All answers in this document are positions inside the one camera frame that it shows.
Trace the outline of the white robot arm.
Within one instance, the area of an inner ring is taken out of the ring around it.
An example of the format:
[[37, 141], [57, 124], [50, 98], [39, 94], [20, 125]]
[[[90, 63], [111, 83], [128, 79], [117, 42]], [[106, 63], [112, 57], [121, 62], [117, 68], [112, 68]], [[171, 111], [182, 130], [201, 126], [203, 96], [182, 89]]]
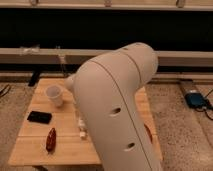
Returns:
[[65, 80], [104, 171], [162, 171], [135, 102], [157, 68], [154, 50], [133, 43], [86, 61]]

